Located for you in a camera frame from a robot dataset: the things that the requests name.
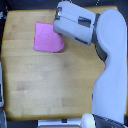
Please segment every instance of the pink towel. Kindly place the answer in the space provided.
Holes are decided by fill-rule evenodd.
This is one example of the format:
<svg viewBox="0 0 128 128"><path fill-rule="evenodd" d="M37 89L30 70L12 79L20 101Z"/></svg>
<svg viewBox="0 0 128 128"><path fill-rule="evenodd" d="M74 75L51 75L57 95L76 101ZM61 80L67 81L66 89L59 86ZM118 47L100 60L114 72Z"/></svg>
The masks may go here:
<svg viewBox="0 0 128 128"><path fill-rule="evenodd" d="M53 31L53 25L36 22L34 50L58 52L64 48L64 41Z"/></svg>

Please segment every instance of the table surface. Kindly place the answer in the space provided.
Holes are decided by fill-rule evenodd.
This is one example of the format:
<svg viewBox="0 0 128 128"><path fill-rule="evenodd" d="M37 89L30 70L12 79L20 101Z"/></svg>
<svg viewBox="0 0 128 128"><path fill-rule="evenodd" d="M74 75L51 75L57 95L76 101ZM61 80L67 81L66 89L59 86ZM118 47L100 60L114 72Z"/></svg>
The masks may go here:
<svg viewBox="0 0 128 128"><path fill-rule="evenodd" d="M101 13L106 8L87 9ZM1 62L9 120L78 118L91 112L93 85L104 70L95 46L63 36L65 48L59 53L33 50L36 21L52 23L54 15L55 10L8 13Z"/></svg>

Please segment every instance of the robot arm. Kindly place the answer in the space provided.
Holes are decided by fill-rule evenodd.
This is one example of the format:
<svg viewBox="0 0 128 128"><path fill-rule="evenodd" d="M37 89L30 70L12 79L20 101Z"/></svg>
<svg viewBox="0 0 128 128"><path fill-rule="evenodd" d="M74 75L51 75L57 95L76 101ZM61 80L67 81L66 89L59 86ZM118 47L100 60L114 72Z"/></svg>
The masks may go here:
<svg viewBox="0 0 128 128"><path fill-rule="evenodd" d="M113 128L116 125L124 127L122 124L127 100L127 26L123 16L116 9L107 9L96 21L93 12L64 1L58 4L54 31L86 45L90 45L93 40L100 47L100 50L97 48L99 56L104 52L107 58L104 60L105 69L93 88L92 114L83 115L81 126L100 128L97 124L105 121L106 126L110 124Z"/></svg>

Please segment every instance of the pink cloth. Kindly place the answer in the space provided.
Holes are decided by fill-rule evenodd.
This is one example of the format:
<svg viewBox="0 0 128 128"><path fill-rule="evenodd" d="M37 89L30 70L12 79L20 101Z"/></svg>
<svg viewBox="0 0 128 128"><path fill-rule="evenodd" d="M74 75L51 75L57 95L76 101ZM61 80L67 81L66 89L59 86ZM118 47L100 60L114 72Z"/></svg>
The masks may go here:
<svg viewBox="0 0 128 128"><path fill-rule="evenodd" d="M58 52L64 48L64 41L53 31L53 25L36 22L34 50Z"/></svg>

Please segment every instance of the wooden table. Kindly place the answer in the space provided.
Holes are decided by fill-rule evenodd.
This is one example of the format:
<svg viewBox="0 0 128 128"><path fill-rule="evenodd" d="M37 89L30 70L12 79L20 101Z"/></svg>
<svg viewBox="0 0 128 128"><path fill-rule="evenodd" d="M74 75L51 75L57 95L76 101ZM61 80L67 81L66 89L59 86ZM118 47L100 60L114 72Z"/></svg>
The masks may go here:
<svg viewBox="0 0 128 128"><path fill-rule="evenodd" d="M101 13L106 8L87 9ZM1 62L9 120L75 118L91 112L93 85L104 70L94 45L63 37L65 48L59 53L33 50L36 21L52 23L54 15L55 10L8 13Z"/></svg>

